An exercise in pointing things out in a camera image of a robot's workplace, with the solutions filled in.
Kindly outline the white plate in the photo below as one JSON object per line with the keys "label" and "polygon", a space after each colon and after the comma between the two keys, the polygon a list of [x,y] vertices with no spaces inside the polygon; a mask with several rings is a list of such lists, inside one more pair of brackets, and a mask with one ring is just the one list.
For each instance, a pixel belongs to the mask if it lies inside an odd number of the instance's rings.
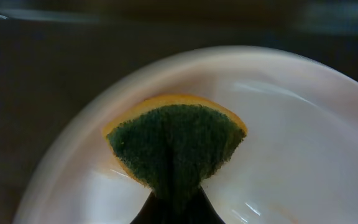
{"label": "white plate", "polygon": [[131,222],[150,192],[119,167],[101,131],[164,93],[205,97],[248,127],[231,161],[203,182],[226,223],[358,223],[358,83],[296,54],[245,46],[178,54],[100,94],[48,150],[14,222]]}

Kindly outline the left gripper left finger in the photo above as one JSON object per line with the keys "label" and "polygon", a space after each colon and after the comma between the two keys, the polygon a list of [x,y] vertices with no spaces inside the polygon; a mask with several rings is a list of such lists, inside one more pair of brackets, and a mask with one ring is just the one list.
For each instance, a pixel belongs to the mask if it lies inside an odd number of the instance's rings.
{"label": "left gripper left finger", "polygon": [[130,224],[167,224],[169,219],[169,204],[151,192]]}

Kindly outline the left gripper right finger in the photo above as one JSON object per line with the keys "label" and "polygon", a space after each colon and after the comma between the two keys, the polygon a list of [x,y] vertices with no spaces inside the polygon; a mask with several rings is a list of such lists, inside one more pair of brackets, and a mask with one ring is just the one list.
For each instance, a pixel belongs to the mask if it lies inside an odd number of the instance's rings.
{"label": "left gripper right finger", "polygon": [[183,222],[185,224],[225,224],[216,213],[202,187],[187,203],[183,212]]}

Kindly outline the green and orange sponge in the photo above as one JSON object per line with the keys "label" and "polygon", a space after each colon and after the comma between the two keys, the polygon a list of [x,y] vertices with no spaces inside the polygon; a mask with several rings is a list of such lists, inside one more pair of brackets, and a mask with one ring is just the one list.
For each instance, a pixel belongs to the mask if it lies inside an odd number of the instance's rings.
{"label": "green and orange sponge", "polygon": [[145,100],[103,129],[121,167],[180,212],[247,136],[232,111],[195,95]]}

